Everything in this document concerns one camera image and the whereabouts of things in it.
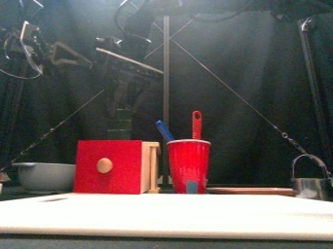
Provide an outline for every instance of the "black curtain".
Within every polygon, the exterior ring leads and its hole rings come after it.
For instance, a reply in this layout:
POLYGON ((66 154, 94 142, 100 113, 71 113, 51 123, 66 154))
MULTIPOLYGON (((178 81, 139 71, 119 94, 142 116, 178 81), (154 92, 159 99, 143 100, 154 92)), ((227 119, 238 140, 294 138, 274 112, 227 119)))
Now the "black curtain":
MULTIPOLYGON (((122 38, 114 21, 120 2, 45 1, 35 20, 45 39, 62 41, 94 60, 95 38, 122 38)), ((322 22, 322 28, 332 31, 326 21, 332 23, 332 19, 322 22)), ((144 62, 163 70, 162 28, 163 18, 158 17, 144 62)), ((322 60, 317 73, 325 82, 321 88, 325 88, 332 74, 322 65, 329 67, 326 61, 332 63, 332 56, 325 52, 330 50, 329 42, 322 45, 320 36, 332 39, 332 35, 321 32, 321 27, 317 30, 313 45, 316 60, 322 60)), ((289 186, 290 164, 300 152, 271 125, 277 125, 310 154, 322 157, 297 23, 278 22, 269 12, 247 12, 223 22, 209 23, 193 21, 185 15, 170 17, 170 34, 169 128, 177 139, 190 138, 191 112, 202 111, 203 139, 213 143, 210 183, 289 186)), ((1 54, 1 66, 8 71, 20 73, 20 63, 1 54)), ((33 75, 31 69, 25 70, 27 76, 33 75)), ((41 76, 32 81, 23 82, 4 74, 0 80, 0 103, 11 103, 8 99, 13 94, 9 89, 24 84, 13 135, 7 139, 7 148, 1 147, 1 152, 7 152, 1 156, 5 162, 106 88, 106 82, 99 71, 79 67, 66 67, 56 70, 53 76, 41 76)), ((325 92, 330 121, 330 90, 325 92)), ((21 161, 75 163, 76 141, 107 139, 106 103, 107 95, 102 93, 21 161)), ((132 139, 163 143, 155 129, 155 121, 162 118, 162 105, 163 85, 152 84, 135 105, 132 139)), ((7 137, 13 105, 1 106, 5 107, 1 108, 1 120, 7 124, 1 127, 1 136, 7 137)), ((304 176, 320 176, 317 167, 308 163, 298 169, 304 176)))

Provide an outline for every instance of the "cable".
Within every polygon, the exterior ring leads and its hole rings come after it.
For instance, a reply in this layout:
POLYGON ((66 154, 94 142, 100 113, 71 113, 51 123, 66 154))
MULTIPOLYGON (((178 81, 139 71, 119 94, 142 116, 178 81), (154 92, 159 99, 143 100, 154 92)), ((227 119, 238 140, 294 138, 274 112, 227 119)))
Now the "cable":
POLYGON ((16 78, 16 79, 19 79, 19 80, 33 80, 33 79, 36 79, 36 78, 41 75, 41 74, 37 74, 36 76, 33 76, 33 77, 31 77, 31 78, 27 78, 27 77, 21 77, 21 76, 17 76, 17 75, 13 75, 13 74, 8 73, 8 72, 4 71, 1 68, 0 68, 0 72, 1 72, 3 74, 5 74, 7 76, 13 77, 13 78, 16 78))
POLYGON ((227 17, 217 18, 217 19, 207 19, 207 18, 199 18, 198 15, 195 15, 195 16, 190 15, 190 18, 194 19, 195 21, 207 22, 207 23, 225 21, 225 20, 235 18, 238 15, 241 15, 246 11, 246 9, 250 7, 253 2, 254 2, 254 0, 249 0, 247 3, 245 4, 245 7, 227 17))

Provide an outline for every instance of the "white tabletop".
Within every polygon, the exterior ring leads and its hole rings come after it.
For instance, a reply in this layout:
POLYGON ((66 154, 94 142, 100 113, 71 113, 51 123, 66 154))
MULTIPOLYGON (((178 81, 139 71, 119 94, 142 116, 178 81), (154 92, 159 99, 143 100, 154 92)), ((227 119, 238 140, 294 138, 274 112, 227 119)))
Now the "white tabletop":
POLYGON ((64 194, 0 202, 0 233, 333 241, 333 202, 64 194))

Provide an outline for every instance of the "red plastic cup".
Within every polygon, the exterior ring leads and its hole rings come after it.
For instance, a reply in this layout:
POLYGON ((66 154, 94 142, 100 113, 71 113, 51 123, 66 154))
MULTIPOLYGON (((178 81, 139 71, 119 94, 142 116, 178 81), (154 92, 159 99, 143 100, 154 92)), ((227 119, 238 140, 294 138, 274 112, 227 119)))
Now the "red plastic cup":
POLYGON ((206 193, 210 147, 209 141, 197 139, 167 143, 171 182, 178 194, 189 194, 189 186, 197 187, 195 193, 206 193))

